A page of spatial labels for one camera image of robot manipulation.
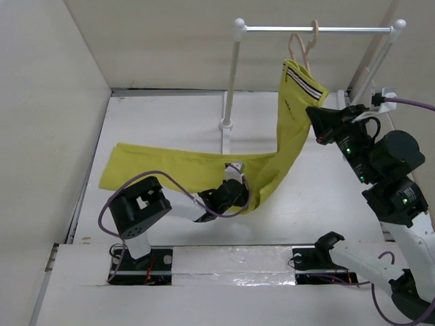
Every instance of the black bracket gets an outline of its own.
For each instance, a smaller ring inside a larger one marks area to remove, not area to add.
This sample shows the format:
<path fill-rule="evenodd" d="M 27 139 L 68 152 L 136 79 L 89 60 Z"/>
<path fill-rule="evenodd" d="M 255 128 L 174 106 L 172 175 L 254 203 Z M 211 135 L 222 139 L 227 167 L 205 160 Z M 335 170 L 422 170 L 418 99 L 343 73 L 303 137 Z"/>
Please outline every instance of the black bracket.
<path fill-rule="evenodd" d="M 415 287 L 414 276 L 409 269 L 405 269 L 401 277 L 397 280 L 391 280 L 389 283 L 393 291 L 391 299 L 394 305 L 410 320 L 415 321 L 420 318 L 429 308 L 429 302 L 420 299 Z M 422 323 L 435 324 L 435 311 L 432 311 Z"/>
<path fill-rule="evenodd" d="M 139 207 L 138 199 L 146 207 Z M 116 228 L 122 240 L 135 238 L 144 233 L 171 209 L 164 197 L 162 186 L 156 177 L 148 177 L 122 190 L 109 206 Z"/>
<path fill-rule="evenodd" d="M 293 249 L 294 267 L 296 270 L 330 270 L 337 266 L 332 262 L 329 250 L 345 238 L 336 232 L 329 232 L 320 237 L 314 248 Z"/>
<path fill-rule="evenodd" d="M 114 257 L 119 257 L 121 249 L 114 250 Z M 172 282 L 172 257 L 173 250 L 169 248 L 154 248 L 149 255 L 140 261 L 133 259 L 128 252 L 124 253 L 111 285 L 170 285 Z M 117 261 L 111 264 L 111 271 L 116 267 Z"/>

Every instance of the white floor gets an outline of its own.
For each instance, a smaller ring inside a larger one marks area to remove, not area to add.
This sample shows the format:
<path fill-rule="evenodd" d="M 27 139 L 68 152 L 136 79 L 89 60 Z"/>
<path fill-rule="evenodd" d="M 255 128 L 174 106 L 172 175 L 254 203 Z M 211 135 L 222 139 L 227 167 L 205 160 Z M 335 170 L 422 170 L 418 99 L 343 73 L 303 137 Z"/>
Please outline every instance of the white floor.
<path fill-rule="evenodd" d="M 109 247 L 109 244 L 60 246 L 37 326 L 388 325 L 377 314 L 367 286 L 359 289 L 340 285 L 215 286 L 204 283 L 204 278 L 200 283 L 167 287 L 106 285 Z M 365 247 L 375 254 L 391 250 L 396 254 L 396 263 L 403 263 L 394 243 Z M 177 250 L 173 269 L 201 273 L 222 270 L 222 259 L 213 260 L 208 255 L 204 264 L 200 259 L 203 255 L 191 259 L 197 253 L 195 249 L 191 255 Z M 269 270 L 287 270 L 287 278 L 294 279 L 294 272 L 281 256 Z M 240 273 L 239 277 L 243 280 L 246 276 Z M 384 292 L 377 291 L 377 297 L 389 318 L 398 323 L 408 322 Z"/>
<path fill-rule="evenodd" d="M 361 242 L 364 252 L 393 251 L 397 264 L 406 267 L 396 244 L 383 242 L 379 222 L 360 194 L 365 187 L 339 150 L 318 145 L 313 133 L 283 183 L 256 211 L 204 224 L 167 216 L 149 230 L 154 246 L 218 246 L 175 247 L 172 286 L 105 283 L 108 250 L 116 239 L 97 226 L 111 194 L 98 184 L 112 148 L 126 142 L 219 153 L 222 101 L 223 94 L 110 100 L 75 245 L 60 246 L 37 326 L 387 325 L 369 287 L 294 286 L 290 247 L 222 247 L 313 243 L 334 230 Z M 334 95 L 326 102 L 336 107 Z M 232 153 L 276 150 L 276 93 L 237 93 L 233 112 Z M 104 224 L 115 230 L 109 215 Z M 389 297 L 380 291 L 378 297 L 387 316 L 407 321 Z"/>
<path fill-rule="evenodd" d="M 114 241 L 97 226 L 111 194 L 98 184 L 118 142 L 219 153 L 222 101 L 222 94 L 111 98 L 74 243 Z M 334 94 L 325 106 L 336 108 Z M 232 112 L 232 153 L 276 150 L 277 93 L 236 93 Z M 361 195 L 364 189 L 336 146 L 318 145 L 310 133 L 287 177 L 254 212 L 201 224 L 166 216 L 148 238 L 154 246 L 275 245 L 312 243 L 334 230 L 356 241 L 383 242 L 379 222 Z M 109 213 L 104 224 L 115 230 Z"/>

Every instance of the black mount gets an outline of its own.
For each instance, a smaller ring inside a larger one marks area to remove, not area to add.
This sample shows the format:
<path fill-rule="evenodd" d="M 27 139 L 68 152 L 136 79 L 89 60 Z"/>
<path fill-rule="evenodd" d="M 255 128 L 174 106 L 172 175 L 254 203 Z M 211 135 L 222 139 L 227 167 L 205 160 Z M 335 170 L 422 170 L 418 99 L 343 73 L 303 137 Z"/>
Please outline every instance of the black mount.
<path fill-rule="evenodd" d="M 115 249 L 113 256 L 119 258 L 121 249 Z M 141 259 L 133 259 L 128 250 L 118 267 L 118 273 L 110 281 L 111 285 L 170 285 L 172 281 L 172 257 L 173 250 L 170 248 L 155 248 L 151 253 Z M 118 262 L 113 261 L 111 272 Z"/>
<path fill-rule="evenodd" d="M 329 250 L 334 245 L 344 240 L 343 236 L 336 232 L 329 232 L 319 238 L 314 244 L 314 248 L 295 248 L 293 249 L 294 267 L 297 270 L 333 270 L 336 266 L 329 254 Z"/>
<path fill-rule="evenodd" d="M 139 198 L 147 205 L 143 209 L 137 202 Z M 157 178 L 148 177 L 122 190 L 109 209 L 120 238 L 128 240 L 144 233 L 172 207 Z"/>

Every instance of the yellow cloth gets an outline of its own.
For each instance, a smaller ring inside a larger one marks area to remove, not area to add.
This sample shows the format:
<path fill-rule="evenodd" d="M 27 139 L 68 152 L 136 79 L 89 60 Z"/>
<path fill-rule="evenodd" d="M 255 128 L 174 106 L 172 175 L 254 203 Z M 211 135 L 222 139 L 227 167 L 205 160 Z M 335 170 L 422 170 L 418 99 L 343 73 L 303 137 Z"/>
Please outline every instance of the yellow cloth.
<path fill-rule="evenodd" d="M 222 184 L 225 163 L 242 161 L 252 191 L 247 212 L 253 211 L 274 192 L 298 157 L 311 125 L 305 109 L 321 107 L 327 95 L 328 91 L 304 67 L 285 60 L 278 96 L 277 153 L 222 155 L 118 143 L 100 188 L 116 190 L 139 173 L 162 170 L 189 192 L 202 192 Z M 178 190 L 166 178 L 158 179 L 164 186 Z"/>

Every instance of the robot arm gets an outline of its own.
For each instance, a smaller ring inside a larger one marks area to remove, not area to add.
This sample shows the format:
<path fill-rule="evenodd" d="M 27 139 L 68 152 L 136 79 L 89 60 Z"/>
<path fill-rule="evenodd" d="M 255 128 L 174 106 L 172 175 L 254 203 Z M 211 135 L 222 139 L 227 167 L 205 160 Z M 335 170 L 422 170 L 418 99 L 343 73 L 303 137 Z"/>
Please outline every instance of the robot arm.
<path fill-rule="evenodd" d="M 232 206 L 247 204 L 249 193 L 243 184 L 243 164 L 227 164 L 224 172 L 225 180 L 217 189 L 192 194 L 191 198 L 161 186 L 156 177 L 147 177 L 112 199 L 111 215 L 137 269 L 146 267 L 152 257 L 146 231 L 166 214 L 204 223 Z"/>
<path fill-rule="evenodd" d="M 334 232 L 322 236 L 314 252 L 299 260 L 302 268 L 304 259 L 317 259 L 353 270 L 384 290 L 403 314 L 416 320 L 435 297 L 435 234 L 424 195 L 407 177 L 425 157 L 416 140 L 403 131 L 391 131 L 375 142 L 367 134 L 367 120 L 357 119 L 367 111 L 363 105 L 342 111 L 307 108 L 317 142 L 336 143 L 360 182 L 373 185 L 362 195 L 394 237 L 409 269 L 371 257 Z M 425 322 L 435 323 L 435 314 Z"/>

